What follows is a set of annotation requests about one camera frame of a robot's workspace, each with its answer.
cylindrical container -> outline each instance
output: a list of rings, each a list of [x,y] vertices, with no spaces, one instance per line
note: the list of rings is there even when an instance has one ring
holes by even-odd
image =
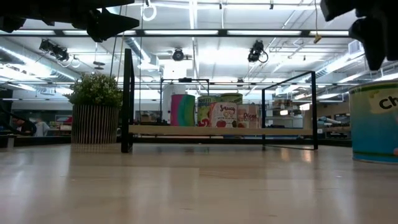
[[[198,97],[198,126],[210,127],[210,104],[217,102],[217,97],[214,96],[199,96]]]
[[[258,105],[238,106],[238,128],[260,128]]]
[[[236,128],[238,126],[236,103],[212,103],[210,126],[213,128]]]
[[[73,105],[72,143],[116,143],[119,109],[108,106]]]
[[[230,102],[241,105],[243,103],[243,95],[240,93],[224,93],[220,95],[221,102]]]
[[[353,159],[398,164],[398,82],[349,90]]]
[[[195,96],[177,94],[172,95],[170,123],[172,126],[195,125]]]

ceiling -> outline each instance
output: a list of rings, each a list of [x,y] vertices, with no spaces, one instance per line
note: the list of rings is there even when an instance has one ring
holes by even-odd
[[[220,9],[219,0],[169,0],[151,1],[151,5],[156,8],[156,15],[153,20],[145,21],[140,18],[142,2],[123,6],[122,15],[127,15],[140,19],[140,27],[136,30],[347,30],[356,20],[354,12],[347,13],[336,18],[334,21],[325,22],[320,9],[315,10],[312,0],[274,0],[274,9],[269,10],[269,1],[248,1],[248,0],[222,0]],[[119,8],[109,9],[111,12],[119,13]],[[144,14],[150,17],[152,9],[145,9]],[[78,78],[82,73],[100,72],[105,74],[112,73],[119,77],[119,82],[123,82],[124,70],[124,49],[130,46],[123,41],[119,35],[110,38],[103,43],[96,44],[87,35],[47,35],[43,30],[74,30],[70,24],[56,23],[55,27],[45,25],[42,21],[27,20],[23,26],[24,30],[30,30],[21,35],[6,35],[0,33],[0,44],[6,50],[30,58],[31,75],[16,75],[10,78],[9,70],[0,72],[0,82],[2,87],[19,89],[18,83],[28,85],[32,88],[41,90],[45,88],[65,89],[68,82]],[[34,30],[39,30],[35,35],[31,35]],[[359,54],[355,58],[344,58],[348,54],[348,44],[353,41],[348,37],[327,38],[324,37],[317,44],[314,44],[313,37],[277,37],[272,36],[245,36],[245,37],[134,37],[127,35],[127,39],[133,38],[142,47],[145,54],[153,55],[158,58],[158,66],[145,63],[139,65],[139,55],[133,55],[134,73],[136,76],[136,88],[152,91],[154,98],[158,99],[157,84],[160,76],[164,78],[190,77],[208,78],[211,82],[222,82],[224,85],[212,85],[210,91],[217,90],[239,91],[244,93],[247,98],[260,99],[259,90],[266,87],[266,83],[277,83],[287,78],[294,77],[303,72],[314,70],[321,71],[329,66],[327,72],[317,74],[318,83],[345,83],[357,84],[370,82],[382,75],[394,73],[395,64],[384,63],[383,72],[368,71],[364,57]],[[57,63],[50,55],[43,55],[39,50],[42,39],[49,39],[53,43],[68,49],[71,58],[65,63]],[[249,63],[248,53],[256,40],[262,40],[269,55],[267,63]],[[174,62],[171,55],[175,48],[181,48],[188,60]],[[94,61],[105,63],[104,70],[95,70]],[[10,64],[3,64],[2,67],[9,67]],[[47,76],[38,75],[42,73],[40,69],[47,68],[56,73]],[[342,81],[347,77],[356,75],[355,79]],[[238,78],[243,78],[247,83],[243,87],[228,85],[227,83],[236,82]],[[54,83],[40,83],[44,81],[54,81]],[[293,82],[305,82],[303,79],[293,80]],[[329,86],[321,85],[317,87],[318,96],[329,94],[328,99],[341,100],[342,94],[352,85]],[[197,86],[187,86],[189,89],[196,89]],[[280,97],[296,96],[310,92],[309,86],[296,86],[289,89],[290,94],[282,94]],[[203,87],[197,93],[206,93]]]

white ceiling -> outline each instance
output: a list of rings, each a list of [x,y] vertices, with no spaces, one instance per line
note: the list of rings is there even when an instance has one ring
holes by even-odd
[[[316,23],[317,13],[312,0],[274,0],[275,4],[300,4],[302,6],[312,6],[311,10],[278,10],[277,6],[274,10],[266,10],[258,7],[247,9],[238,7],[231,9],[225,6],[233,4],[264,4],[269,1],[255,0],[223,0],[224,10],[219,10],[219,0],[198,0],[198,8],[205,6],[216,6],[214,9],[199,9],[197,11],[197,19],[195,19],[195,29],[337,29],[347,30],[356,20],[354,12],[347,13],[336,18],[334,21],[326,23],[321,10],[318,10],[318,20]],[[189,6],[189,0],[168,0],[155,1],[152,3],[165,5],[178,5],[183,7]],[[127,16],[139,19],[141,15],[141,7],[138,5],[127,6]],[[176,9],[171,7],[157,7],[157,15],[152,21],[142,21],[137,29],[191,29],[190,10]],[[55,27],[49,27],[42,21],[27,20],[23,29],[74,29],[70,24],[56,23]],[[117,38],[114,48],[115,38],[110,38],[103,43],[98,44],[97,53],[96,43],[89,37],[1,37],[6,38],[14,43],[19,44],[23,48],[29,49],[35,53],[41,54],[39,45],[42,39],[50,39],[52,42],[66,47],[71,55],[75,55],[81,61],[78,68],[71,66],[68,69],[74,72],[92,72],[93,62],[104,62],[104,70],[102,73],[109,74],[112,64],[112,53],[115,53],[113,60],[114,67],[112,74],[118,75],[119,58],[124,58],[121,49],[128,47],[123,43],[121,38]],[[314,44],[313,38],[262,38],[266,46],[272,42],[267,49],[270,52],[269,62],[262,67],[255,67],[252,73],[249,73],[253,64],[247,61],[249,48],[253,45],[255,37],[197,37],[197,65],[198,76],[200,78],[209,78],[213,81],[223,80],[224,82],[236,81],[237,78],[244,78],[245,82],[261,82],[280,81],[294,75],[298,75],[302,71],[316,70],[322,67],[327,61],[334,57],[344,54],[348,49],[348,43],[353,41],[349,38],[323,38],[319,43]],[[183,52],[188,55],[193,54],[193,41],[191,37],[145,37],[137,38],[141,41],[143,48],[149,53],[159,56],[160,64],[169,63],[169,52],[174,48],[180,47]],[[49,55],[44,55],[54,62]],[[135,73],[139,76],[137,68],[138,60],[135,58]],[[358,60],[346,67],[335,71],[342,73],[344,76],[350,76],[358,72],[366,70],[364,60]],[[150,75],[156,80],[159,79],[159,72],[141,71],[141,75]],[[193,76],[192,66],[187,72],[188,76]],[[120,77],[123,77],[123,60],[121,62]],[[142,78],[142,80],[151,81],[152,78]],[[339,79],[331,79],[332,82],[338,82]]]

